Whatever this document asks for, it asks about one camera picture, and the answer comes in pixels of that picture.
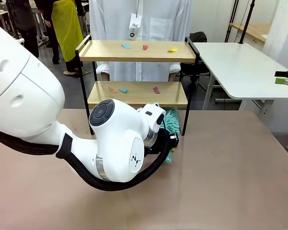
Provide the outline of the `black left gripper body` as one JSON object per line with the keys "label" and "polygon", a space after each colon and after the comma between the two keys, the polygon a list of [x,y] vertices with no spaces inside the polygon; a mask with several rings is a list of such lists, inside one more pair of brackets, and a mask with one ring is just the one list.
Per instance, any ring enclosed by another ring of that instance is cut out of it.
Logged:
{"label": "black left gripper body", "polygon": [[157,137],[157,153],[166,153],[169,155],[173,149],[178,146],[179,135],[177,133],[170,133],[166,129],[160,129]]}

